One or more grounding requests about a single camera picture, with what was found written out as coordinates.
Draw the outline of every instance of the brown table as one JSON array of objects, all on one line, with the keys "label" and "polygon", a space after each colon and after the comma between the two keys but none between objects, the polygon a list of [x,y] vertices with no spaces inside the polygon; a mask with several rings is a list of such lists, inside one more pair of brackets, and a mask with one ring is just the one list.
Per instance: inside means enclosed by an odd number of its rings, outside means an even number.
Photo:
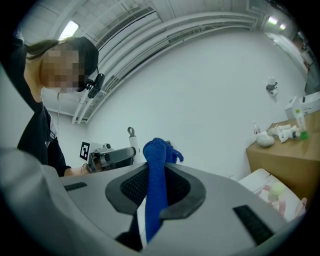
[{"label": "brown table", "polygon": [[[274,123],[275,125],[296,125],[295,119]],[[309,138],[306,140],[288,139],[281,143],[275,139],[268,148],[256,142],[246,149],[251,172],[259,168],[278,178],[300,199],[310,202],[320,180],[320,111],[305,116]]]}]

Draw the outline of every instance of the neck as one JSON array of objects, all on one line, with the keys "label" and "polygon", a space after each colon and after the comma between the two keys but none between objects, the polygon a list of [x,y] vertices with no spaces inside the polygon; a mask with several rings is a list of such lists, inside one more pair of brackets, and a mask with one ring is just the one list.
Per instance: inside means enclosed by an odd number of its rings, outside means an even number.
[{"label": "neck", "polygon": [[41,58],[27,60],[24,69],[24,79],[30,88],[33,99],[38,103],[42,102],[41,90],[44,87],[40,81],[41,61]]}]

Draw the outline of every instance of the blue knitted fabric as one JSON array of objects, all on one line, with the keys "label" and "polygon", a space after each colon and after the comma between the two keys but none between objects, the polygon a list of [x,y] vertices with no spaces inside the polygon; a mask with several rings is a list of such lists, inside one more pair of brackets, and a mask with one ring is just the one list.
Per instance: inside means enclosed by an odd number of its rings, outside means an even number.
[{"label": "blue knitted fabric", "polygon": [[143,148],[143,155],[149,165],[145,206],[145,233],[149,243],[161,226],[161,210],[168,207],[165,162],[176,163],[177,158],[182,162],[184,157],[161,138],[148,142]]}]

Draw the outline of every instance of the black cap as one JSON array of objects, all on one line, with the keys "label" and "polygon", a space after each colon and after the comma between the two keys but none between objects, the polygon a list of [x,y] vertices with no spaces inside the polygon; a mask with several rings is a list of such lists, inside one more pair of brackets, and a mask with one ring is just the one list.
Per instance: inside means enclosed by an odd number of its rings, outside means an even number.
[{"label": "black cap", "polygon": [[82,92],[86,88],[88,77],[96,71],[99,51],[95,45],[84,36],[76,37],[71,42],[68,42],[68,44],[71,44],[78,50],[79,57],[83,57],[84,79],[79,81],[78,88],[76,89],[77,92]]}]

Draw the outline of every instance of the ceiling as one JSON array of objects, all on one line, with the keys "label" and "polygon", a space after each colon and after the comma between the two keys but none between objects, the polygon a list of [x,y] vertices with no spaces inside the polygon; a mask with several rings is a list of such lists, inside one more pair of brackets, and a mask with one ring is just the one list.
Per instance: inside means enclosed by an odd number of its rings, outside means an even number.
[{"label": "ceiling", "polygon": [[[195,37],[197,33],[202,35],[206,31],[213,32],[226,25],[273,33],[275,28],[266,24],[269,16],[275,16],[279,22],[287,24],[282,33],[288,38],[293,38],[292,35],[297,29],[287,16],[264,0],[39,0],[21,22],[22,35],[26,44],[48,38],[57,39],[66,24],[74,21],[79,25],[74,36],[84,36],[97,45],[112,28],[146,7],[151,7],[151,10],[156,12],[153,17],[149,15],[148,22],[140,24],[140,27],[125,35],[128,40],[130,38],[128,43],[124,44],[124,37],[118,41],[114,37],[108,42],[109,45],[112,45],[112,41],[115,44],[112,49],[108,49],[104,62],[99,64],[99,69],[106,75],[105,85],[93,101],[85,99],[84,105],[88,106],[79,123],[87,123],[108,95],[115,92],[114,89],[110,90],[111,87],[119,86],[144,60],[154,58],[155,55],[177,45],[178,41],[183,42],[186,38]],[[231,12],[246,16],[234,16],[230,13],[213,16],[213,12]],[[66,93],[58,100],[56,91],[44,89],[42,97],[48,110],[57,112],[60,109],[60,113],[74,116],[83,92]]]}]

